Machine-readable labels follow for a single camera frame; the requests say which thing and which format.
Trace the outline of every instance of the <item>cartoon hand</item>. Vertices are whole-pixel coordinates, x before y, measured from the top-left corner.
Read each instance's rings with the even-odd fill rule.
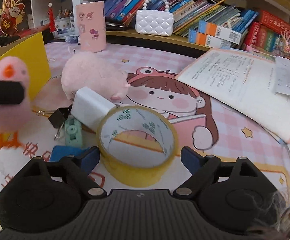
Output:
[[[204,126],[196,126],[192,133],[193,144],[198,150],[207,150],[213,145],[213,136]]]

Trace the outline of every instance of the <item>pink cup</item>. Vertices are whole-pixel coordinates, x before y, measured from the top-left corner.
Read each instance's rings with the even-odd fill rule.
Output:
[[[104,2],[76,5],[76,22],[79,28],[81,50],[98,52],[106,48]]]

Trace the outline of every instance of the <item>yellow cardboard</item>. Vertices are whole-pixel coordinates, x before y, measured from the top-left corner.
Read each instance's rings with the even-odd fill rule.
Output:
[[[18,57],[26,63],[30,77],[28,94],[33,100],[51,77],[42,33],[0,47],[0,60],[7,56]]]

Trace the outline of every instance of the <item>cartoon brown hair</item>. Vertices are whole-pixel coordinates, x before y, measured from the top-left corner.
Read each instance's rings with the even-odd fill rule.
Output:
[[[151,73],[146,72],[144,75],[139,74],[139,70],[136,73],[129,73],[127,76],[127,82],[131,84],[132,87],[145,86],[154,89],[161,89],[165,91],[171,91],[178,94],[190,95],[192,98],[196,98],[197,95],[194,93],[194,90],[188,85],[176,80],[173,76],[176,76],[175,73],[169,73],[165,71],[154,70],[157,75],[150,75]],[[205,100],[206,105],[202,108],[197,108],[195,114],[205,114],[206,115],[206,128],[211,132],[213,136],[213,145],[218,141],[219,135],[216,123],[212,117],[211,113],[211,102],[210,97],[201,91],[196,90],[201,97]]]

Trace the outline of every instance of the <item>pink plush toy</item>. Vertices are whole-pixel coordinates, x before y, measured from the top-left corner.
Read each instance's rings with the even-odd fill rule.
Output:
[[[110,101],[119,101],[131,86],[126,78],[125,71],[114,68],[93,52],[82,51],[66,62],[62,87],[68,99],[73,99],[80,88],[88,87]]]
[[[27,88],[29,74],[26,64],[17,57],[0,60],[0,80],[18,81],[25,88],[25,98],[19,105],[0,105],[0,148],[23,146],[17,138],[17,131],[30,119],[31,108]],[[12,141],[3,141],[3,133],[14,132]]]

